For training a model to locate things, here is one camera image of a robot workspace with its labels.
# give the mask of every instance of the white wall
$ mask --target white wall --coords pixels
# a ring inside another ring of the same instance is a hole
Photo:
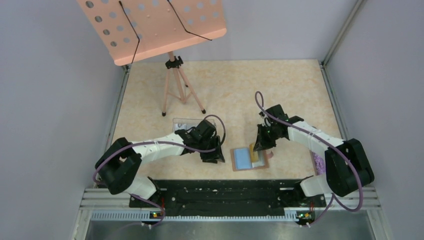
[[[69,239],[123,71],[74,0],[2,0],[0,33],[0,239]]]
[[[185,61],[323,60],[356,0],[222,0],[227,33],[176,51]],[[163,62],[166,54],[146,59]]]
[[[424,1],[369,0],[328,66],[395,239],[423,239]]]

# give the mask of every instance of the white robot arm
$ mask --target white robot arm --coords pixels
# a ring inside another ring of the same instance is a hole
[[[374,181],[374,173],[364,148],[358,140],[354,138],[343,140],[333,137],[309,125],[298,116],[289,118],[281,105],[270,107],[266,110],[266,113],[291,126],[282,124],[260,112],[259,115],[264,118],[264,123],[257,125],[255,151],[273,148],[276,146],[277,139],[286,138],[302,144],[325,160],[325,174],[311,176],[299,182],[297,189],[295,189],[298,191],[299,197],[307,198],[329,193],[344,197],[358,189],[356,178],[351,169],[329,145],[336,147],[350,160],[358,173],[362,186]]]
[[[96,163],[96,173],[111,194],[128,193],[149,199],[158,188],[147,176],[137,175],[140,166],[152,161],[200,152],[204,163],[225,162],[222,141],[215,126],[202,120],[189,130],[177,130],[167,136],[146,141],[117,139]]]

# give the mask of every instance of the black tripod clamp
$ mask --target black tripod clamp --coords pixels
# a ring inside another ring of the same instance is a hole
[[[181,57],[180,56],[178,56],[178,57],[174,57],[174,61],[171,61],[171,60],[168,60],[166,63],[165,63],[165,66],[166,66],[166,68],[167,69],[179,69],[180,68],[180,66],[181,65],[183,65],[184,64],[184,62],[183,62],[183,60],[181,59]]]

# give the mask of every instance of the blue pad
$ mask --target blue pad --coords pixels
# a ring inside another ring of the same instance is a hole
[[[251,155],[249,153],[249,148],[246,147],[246,148],[234,149],[234,161],[235,161],[235,168],[237,170],[251,169],[252,162],[251,162]]]

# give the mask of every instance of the aluminum frame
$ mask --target aluminum frame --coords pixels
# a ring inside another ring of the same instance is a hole
[[[351,13],[349,14],[348,18],[346,19],[343,27],[339,31],[339,34],[337,35],[336,39],[334,40],[333,44],[331,45],[327,55],[325,56],[325,59],[320,63],[321,73],[322,77],[325,82],[325,86],[327,88],[328,96],[330,98],[331,105],[333,107],[334,115],[336,117],[337,125],[340,130],[340,134],[344,139],[349,138],[349,132],[345,125],[345,121],[343,119],[343,115],[341,113],[339,102],[337,100],[337,96],[333,91],[333,85],[330,77],[327,74],[326,68],[327,64],[331,61],[333,55],[337,51],[339,45],[344,39],[344,36],[349,31],[350,26],[353,24],[353,21],[355,20],[356,16],[360,12],[360,10],[363,8],[364,4],[366,3],[366,0],[358,0],[356,4],[354,5]],[[107,140],[107,143],[105,145],[105,149],[107,149],[113,139],[113,135],[115,132],[115,127],[118,121],[119,112],[122,105],[122,100],[124,97],[125,88],[128,82],[129,74],[130,74],[130,68],[125,68],[126,72],[123,77],[122,87],[119,93],[119,98],[116,103],[116,109],[115,113],[113,115],[113,120],[110,126],[109,130],[109,137]],[[376,190],[372,186],[364,187],[364,202],[363,202],[363,208],[362,211],[366,211],[369,222],[371,224],[374,237],[376,240],[392,240],[393,235],[391,232],[391,229],[389,227],[389,224],[387,222],[387,219],[384,215],[384,212],[381,208],[380,201],[378,199],[378,195],[376,193]],[[325,199],[327,203],[330,201],[331,195],[325,194]],[[358,204],[359,199],[359,193],[353,192],[345,197],[340,198],[341,202],[345,204],[347,207],[355,208]],[[323,210],[323,207],[317,207],[316,210]],[[94,211],[133,211],[134,208],[129,208],[129,195],[126,193],[120,193],[117,195],[111,195],[107,189],[100,189],[100,188],[87,188],[85,189],[84,195],[81,200],[79,212],[77,219],[75,221],[74,231],[72,235],[73,240],[85,240],[87,231],[89,228],[89,223],[91,220],[91,217],[93,215]],[[156,208],[141,208],[141,211],[156,211]],[[285,208],[287,211],[305,211],[308,210],[308,208],[302,208],[302,207],[288,207]],[[336,202],[332,204],[329,211],[339,211],[343,210],[341,206],[339,206]],[[256,221],[258,220],[255,217],[250,218],[249,220]],[[185,221],[185,219],[178,218],[178,221]],[[218,221],[225,221],[225,219],[215,219]]]

